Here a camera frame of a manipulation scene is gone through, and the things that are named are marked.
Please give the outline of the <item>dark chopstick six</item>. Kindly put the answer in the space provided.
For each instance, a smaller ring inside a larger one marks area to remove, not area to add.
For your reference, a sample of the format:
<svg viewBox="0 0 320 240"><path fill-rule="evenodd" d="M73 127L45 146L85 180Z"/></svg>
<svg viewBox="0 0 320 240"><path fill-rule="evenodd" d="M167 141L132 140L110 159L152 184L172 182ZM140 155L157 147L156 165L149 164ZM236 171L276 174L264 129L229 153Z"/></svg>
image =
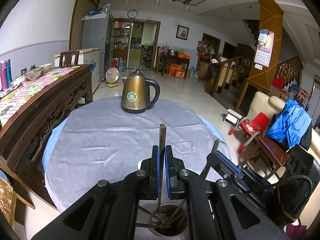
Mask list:
<svg viewBox="0 0 320 240"><path fill-rule="evenodd" d="M201 174L200 174L200 177L203 178L203 179L206 179L207 176L208 176L210 168L213 165L213 159L214 159L215 154L216 154L216 152L217 152L217 150L219 148L219 144L220 144L220 140L216 139L214 141L213 148L212 148L210 154L207 155L206 164L205 164L205 166L204 166L204 168L203 168L203 170L201 171Z"/></svg>

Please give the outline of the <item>dark cylindrical utensil holder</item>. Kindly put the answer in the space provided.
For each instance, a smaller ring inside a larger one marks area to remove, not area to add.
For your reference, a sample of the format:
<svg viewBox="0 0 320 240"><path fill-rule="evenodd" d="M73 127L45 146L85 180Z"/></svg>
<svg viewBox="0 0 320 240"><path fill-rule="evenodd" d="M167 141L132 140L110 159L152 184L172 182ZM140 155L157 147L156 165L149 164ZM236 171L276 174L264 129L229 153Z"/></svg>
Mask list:
<svg viewBox="0 0 320 240"><path fill-rule="evenodd" d="M187 212L177 204L162 204L159 217L162 220L150 217L150 224L155 227L149 230L156 236L169 238L180 236L187 228Z"/></svg>

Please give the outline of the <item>dark chopstick five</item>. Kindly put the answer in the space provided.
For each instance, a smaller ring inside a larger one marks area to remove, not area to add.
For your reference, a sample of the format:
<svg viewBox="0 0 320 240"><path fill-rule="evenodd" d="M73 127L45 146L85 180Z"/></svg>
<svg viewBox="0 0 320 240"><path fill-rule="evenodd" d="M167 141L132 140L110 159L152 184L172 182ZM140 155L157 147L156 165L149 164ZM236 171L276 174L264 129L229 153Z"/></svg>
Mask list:
<svg viewBox="0 0 320 240"><path fill-rule="evenodd" d="M162 198L162 184L163 184L163 168L164 168L164 155L165 155L165 140L166 140L167 126L160 124L159 128L159 160L158 160L158 202L157 202L157 215L160 214L161 198Z"/></svg>

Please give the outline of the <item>dark chopstick one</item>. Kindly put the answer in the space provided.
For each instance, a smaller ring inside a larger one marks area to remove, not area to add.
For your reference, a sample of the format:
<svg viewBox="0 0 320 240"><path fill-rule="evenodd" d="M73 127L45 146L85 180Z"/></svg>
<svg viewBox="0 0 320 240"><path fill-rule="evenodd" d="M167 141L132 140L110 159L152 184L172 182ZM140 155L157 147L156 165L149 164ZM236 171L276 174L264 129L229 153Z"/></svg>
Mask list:
<svg viewBox="0 0 320 240"><path fill-rule="evenodd" d="M150 212L149 210L145 209L142 206L138 206L138 209L141 210L142 212L146 213L147 215L149 215L150 217L153 217L157 220L161 220L160 217L158 215L156 215L155 213Z"/></svg>

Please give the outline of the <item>red child's chair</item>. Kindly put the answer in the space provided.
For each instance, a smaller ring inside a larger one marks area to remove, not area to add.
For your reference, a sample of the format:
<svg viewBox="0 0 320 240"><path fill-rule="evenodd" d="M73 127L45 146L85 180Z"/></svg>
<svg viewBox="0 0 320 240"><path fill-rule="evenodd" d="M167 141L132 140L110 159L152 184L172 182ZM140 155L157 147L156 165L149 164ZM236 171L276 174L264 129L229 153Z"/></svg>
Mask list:
<svg viewBox="0 0 320 240"><path fill-rule="evenodd" d="M241 153L256 137L262 136L269 122L270 118L263 112L260 112L252 121L248 116L245 116L238 121L235 127L228 132L228 135L232 135L239 127L241 127L244 136L249 136L249 139L237 149L237 152Z"/></svg>

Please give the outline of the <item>grey table cloth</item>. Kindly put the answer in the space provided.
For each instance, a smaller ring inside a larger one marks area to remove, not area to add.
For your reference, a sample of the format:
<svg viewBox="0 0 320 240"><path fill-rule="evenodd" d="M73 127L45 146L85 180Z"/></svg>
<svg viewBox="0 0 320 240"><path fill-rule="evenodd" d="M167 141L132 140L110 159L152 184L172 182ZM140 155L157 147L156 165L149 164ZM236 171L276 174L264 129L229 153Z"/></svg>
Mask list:
<svg viewBox="0 0 320 240"><path fill-rule="evenodd" d="M143 113L123 111L119 97L78 109L53 129L42 165L46 189L59 211L65 211L99 180L123 180L152 155L159 127L167 126L166 143L187 169L200 173L220 132L192 109L159 99Z"/></svg>

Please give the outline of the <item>gold electric kettle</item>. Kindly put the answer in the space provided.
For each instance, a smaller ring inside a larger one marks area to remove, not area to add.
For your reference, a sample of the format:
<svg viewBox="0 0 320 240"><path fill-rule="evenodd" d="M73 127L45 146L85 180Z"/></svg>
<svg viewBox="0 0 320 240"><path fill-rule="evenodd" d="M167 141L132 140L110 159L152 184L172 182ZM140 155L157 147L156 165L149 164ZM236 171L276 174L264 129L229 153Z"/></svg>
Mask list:
<svg viewBox="0 0 320 240"><path fill-rule="evenodd" d="M151 109L160 96L159 84L146 78L139 69L123 77L122 81L121 108L127 113L138 114Z"/></svg>

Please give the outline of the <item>wooden stair railing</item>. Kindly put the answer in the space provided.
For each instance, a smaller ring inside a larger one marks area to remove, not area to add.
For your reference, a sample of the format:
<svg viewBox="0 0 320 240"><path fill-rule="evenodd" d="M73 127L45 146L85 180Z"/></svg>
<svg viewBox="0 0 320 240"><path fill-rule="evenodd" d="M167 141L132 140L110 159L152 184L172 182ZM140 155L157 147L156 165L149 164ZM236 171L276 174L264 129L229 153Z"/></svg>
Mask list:
<svg viewBox="0 0 320 240"><path fill-rule="evenodd" d="M244 56L223 61L212 59L208 67L210 78L206 82L204 91L211 94L228 89L233 83L238 83L248 75L251 63L252 59Z"/></svg>

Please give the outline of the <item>white chest freezer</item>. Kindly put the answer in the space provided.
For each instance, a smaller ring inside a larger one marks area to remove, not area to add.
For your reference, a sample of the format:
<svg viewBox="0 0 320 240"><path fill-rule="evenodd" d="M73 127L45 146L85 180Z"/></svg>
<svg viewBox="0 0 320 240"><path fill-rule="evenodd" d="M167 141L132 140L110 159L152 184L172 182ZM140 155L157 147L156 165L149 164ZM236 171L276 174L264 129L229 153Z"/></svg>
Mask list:
<svg viewBox="0 0 320 240"><path fill-rule="evenodd" d="M79 50L78 64L91 64L92 92L94 93L100 84L100 49Z"/></svg>

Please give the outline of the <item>carved dark wooden sideboard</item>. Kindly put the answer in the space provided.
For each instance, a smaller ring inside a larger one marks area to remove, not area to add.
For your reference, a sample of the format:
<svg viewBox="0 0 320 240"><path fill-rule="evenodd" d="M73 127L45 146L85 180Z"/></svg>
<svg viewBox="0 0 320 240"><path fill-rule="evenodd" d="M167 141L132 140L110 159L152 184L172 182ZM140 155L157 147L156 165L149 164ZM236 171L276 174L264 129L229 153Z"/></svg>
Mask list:
<svg viewBox="0 0 320 240"><path fill-rule="evenodd" d="M69 68L31 97L1 129L1 169L15 179L43 180L38 165L52 129L77 108L93 101L91 65Z"/></svg>

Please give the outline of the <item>wooden dining chair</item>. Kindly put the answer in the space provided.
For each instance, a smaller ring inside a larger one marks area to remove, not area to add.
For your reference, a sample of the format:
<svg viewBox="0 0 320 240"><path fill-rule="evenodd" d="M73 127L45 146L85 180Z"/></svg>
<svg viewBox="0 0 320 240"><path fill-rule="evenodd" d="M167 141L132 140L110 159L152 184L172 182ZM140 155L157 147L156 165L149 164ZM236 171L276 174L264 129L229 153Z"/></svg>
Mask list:
<svg viewBox="0 0 320 240"><path fill-rule="evenodd" d="M77 65L79 61L79 51L71 50L60 53L59 67Z"/></svg>

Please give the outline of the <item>lidded ceramic bowl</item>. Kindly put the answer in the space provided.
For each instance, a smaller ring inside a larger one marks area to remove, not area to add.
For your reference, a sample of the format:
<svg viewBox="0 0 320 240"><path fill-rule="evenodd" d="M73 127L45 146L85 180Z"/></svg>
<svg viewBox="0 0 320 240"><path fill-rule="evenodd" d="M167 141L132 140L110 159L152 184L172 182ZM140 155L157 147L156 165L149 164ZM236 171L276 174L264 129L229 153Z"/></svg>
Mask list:
<svg viewBox="0 0 320 240"><path fill-rule="evenodd" d="M42 75L43 67L33 67L25 73L25 78L28 81L34 81Z"/></svg>

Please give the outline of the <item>grey refrigerator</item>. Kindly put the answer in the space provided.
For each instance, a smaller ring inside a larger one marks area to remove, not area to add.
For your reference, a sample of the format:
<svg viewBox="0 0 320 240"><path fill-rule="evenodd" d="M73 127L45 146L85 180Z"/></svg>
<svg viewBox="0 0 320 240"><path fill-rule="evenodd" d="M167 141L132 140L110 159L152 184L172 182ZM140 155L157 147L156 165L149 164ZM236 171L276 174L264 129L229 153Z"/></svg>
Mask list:
<svg viewBox="0 0 320 240"><path fill-rule="evenodd" d="M82 49L99 48L100 82L105 81L105 74L110 67L113 45L113 15L104 12L82 18Z"/></svg>

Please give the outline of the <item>pink wall calendar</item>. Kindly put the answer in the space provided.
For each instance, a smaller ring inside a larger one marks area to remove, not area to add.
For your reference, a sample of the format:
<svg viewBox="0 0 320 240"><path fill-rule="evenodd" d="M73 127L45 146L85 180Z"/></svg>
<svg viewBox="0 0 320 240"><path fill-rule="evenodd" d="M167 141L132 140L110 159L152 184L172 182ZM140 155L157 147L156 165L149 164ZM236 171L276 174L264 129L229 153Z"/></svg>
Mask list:
<svg viewBox="0 0 320 240"><path fill-rule="evenodd" d="M267 29L260 31L258 45L255 52L254 63L269 67L273 49L274 32Z"/></svg>

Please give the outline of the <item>round wall clock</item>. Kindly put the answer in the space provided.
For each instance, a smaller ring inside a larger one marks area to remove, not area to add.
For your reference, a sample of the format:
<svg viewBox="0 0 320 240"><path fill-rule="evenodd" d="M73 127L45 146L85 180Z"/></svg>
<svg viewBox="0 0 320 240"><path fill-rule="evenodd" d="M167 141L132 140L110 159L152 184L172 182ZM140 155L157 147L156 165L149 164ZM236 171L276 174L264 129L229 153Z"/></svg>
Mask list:
<svg viewBox="0 0 320 240"><path fill-rule="evenodd" d="M135 18L137 18L137 16L138 16L138 11L135 10L135 9L131 9L131 10L129 10L129 11L127 12L127 16L128 16L128 18L130 18L130 19L135 19Z"/></svg>

